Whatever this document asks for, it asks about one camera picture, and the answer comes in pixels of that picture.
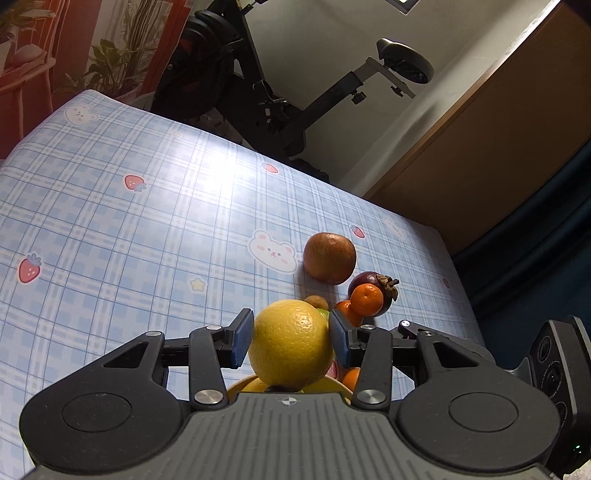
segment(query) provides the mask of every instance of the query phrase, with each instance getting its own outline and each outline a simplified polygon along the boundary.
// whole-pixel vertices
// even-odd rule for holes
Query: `ribbed gray panel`
[[[235,404],[197,413],[166,451],[96,480],[482,480],[415,455],[388,419],[348,407],[339,394],[241,394]],[[27,480],[74,480],[37,468]],[[548,480],[538,468],[496,480]]]

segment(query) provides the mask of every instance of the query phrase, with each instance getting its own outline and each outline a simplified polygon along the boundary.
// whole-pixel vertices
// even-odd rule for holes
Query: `brown wooden panel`
[[[487,72],[365,196],[450,253],[542,186],[591,134],[591,27],[565,4]]]

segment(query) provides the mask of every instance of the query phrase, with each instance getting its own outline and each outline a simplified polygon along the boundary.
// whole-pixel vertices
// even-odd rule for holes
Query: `orange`
[[[355,385],[357,385],[357,379],[359,378],[359,372],[361,369],[359,367],[351,368],[345,376],[343,377],[343,381],[341,382],[345,387],[349,390],[354,391]]]
[[[354,327],[360,326],[361,322],[363,322],[363,317],[359,313],[356,313],[351,308],[351,301],[350,300],[343,300],[343,301],[338,302],[335,305],[335,308],[337,310],[339,310],[340,312],[343,312],[345,314],[345,317],[347,317],[347,320],[349,321],[349,323],[351,325],[353,325]]]
[[[351,294],[351,308],[363,317],[371,317],[384,305],[382,291],[371,283],[363,283]]]

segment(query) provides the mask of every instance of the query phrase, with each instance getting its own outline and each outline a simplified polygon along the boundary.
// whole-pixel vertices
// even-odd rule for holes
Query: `metal screw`
[[[380,390],[362,390],[357,394],[359,401],[369,405],[376,405],[386,400],[386,394]]]
[[[223,400],[223,393],[219,390],[200,390],[193,397],[196,402],[205,405],[215,405]]]

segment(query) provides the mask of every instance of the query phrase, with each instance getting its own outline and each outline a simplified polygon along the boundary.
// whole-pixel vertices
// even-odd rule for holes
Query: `table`
[[[355,274],[400,279],[378,326],[408,319],[482,343],[435,230],[92,90],[56,110],[0,169],[0,478],[32,468],[25,402],[137,335],[185,337],[279,299],[345,299],[348,282],[302,269],[322,231],[353,241]],[[247,358],[224,378],[251,372]],[[393,398],[412,387],[395,371]],[[186,369],[171,369],[168,389],[187,398]]]

